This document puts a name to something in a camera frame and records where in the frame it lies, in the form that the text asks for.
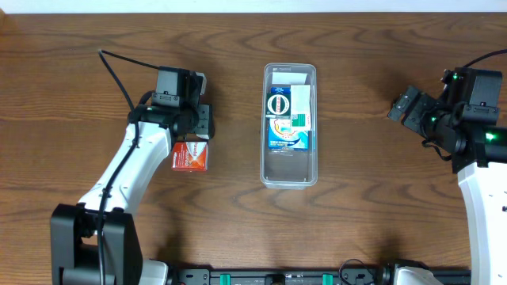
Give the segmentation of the red orange Panadol box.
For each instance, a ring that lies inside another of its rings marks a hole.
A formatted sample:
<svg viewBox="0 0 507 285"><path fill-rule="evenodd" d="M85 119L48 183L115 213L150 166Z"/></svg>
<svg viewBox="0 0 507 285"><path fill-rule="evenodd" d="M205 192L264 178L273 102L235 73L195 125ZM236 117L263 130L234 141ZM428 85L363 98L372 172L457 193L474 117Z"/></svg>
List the red orange Panadol box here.
<svg viewBox="0 0 507 285"><path fill-rule="evenodd" d="M208 170L207 142L176 142L173 146L172 169L182 172Z"/></svg>

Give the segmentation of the blue Kool Fever box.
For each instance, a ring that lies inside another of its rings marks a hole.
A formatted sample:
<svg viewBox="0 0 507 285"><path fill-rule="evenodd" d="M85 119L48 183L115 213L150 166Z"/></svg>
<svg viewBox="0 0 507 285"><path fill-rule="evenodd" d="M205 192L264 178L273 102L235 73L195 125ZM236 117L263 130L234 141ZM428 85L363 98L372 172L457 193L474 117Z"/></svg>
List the blue Kool Fever box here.
<svg viewBox="0 0 507 285"><path fill-rule="evenodd" d="M291 95L291 86L274 86L270 93ZM268 147L271 150L307 150L310 131L297 131L291 127L291 115L287 119L267 118L269 123Z"/></svg>

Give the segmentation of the white green Panadol box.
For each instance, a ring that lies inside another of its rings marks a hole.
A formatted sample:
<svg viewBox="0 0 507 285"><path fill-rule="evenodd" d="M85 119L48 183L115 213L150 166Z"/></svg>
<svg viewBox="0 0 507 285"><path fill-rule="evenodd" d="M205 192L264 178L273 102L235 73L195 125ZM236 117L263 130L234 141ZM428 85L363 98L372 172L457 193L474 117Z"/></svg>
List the white green Panadol box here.
<svg viewBox="0 0 507 285"><path fill-rule="evenodd" d="M311 129L311 87L291 86L291 127L297 131Z"/></svg>

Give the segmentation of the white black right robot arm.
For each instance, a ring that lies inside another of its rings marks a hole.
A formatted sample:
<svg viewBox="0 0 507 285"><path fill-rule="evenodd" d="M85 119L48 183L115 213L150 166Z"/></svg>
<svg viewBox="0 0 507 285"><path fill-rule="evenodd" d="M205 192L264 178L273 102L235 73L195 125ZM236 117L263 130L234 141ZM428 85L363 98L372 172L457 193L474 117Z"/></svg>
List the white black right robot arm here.
<svg viewBox="0 0 507 285"><path fill-rule="evenodd" d="M506 282L506 130L489 105L498 94L475 92L475 103L457 100L450 86L439 98L409 86L388 114L452 163L467 213L473 284Z"/></svg>

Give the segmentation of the green Zam-Buk box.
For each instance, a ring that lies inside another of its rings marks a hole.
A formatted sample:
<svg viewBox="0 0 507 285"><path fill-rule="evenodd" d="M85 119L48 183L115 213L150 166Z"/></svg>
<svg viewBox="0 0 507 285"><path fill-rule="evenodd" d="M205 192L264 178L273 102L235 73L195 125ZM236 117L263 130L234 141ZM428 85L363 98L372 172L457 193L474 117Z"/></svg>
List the green Zam-Buk box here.
<svg viewBox="0 0 507 285"><path fill-rule="evenodd" d="M291 115L291 95L283 93L269 93L265 102L267 118L287 119Z"/></svg>

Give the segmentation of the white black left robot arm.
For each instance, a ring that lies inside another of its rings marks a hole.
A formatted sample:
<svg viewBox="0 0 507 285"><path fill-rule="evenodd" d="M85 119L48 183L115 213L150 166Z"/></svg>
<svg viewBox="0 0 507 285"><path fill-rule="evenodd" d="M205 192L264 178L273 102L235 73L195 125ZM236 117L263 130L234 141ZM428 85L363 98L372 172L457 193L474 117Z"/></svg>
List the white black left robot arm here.
<svg viewBox="0 0 507 285"><path fill-rule="evenodd" d="M214 135L213 108L139 104L124 140L97 183L50 219L54 284L177 284L176 269L143 258L134 216L159 165L177 138Z"/></svg>

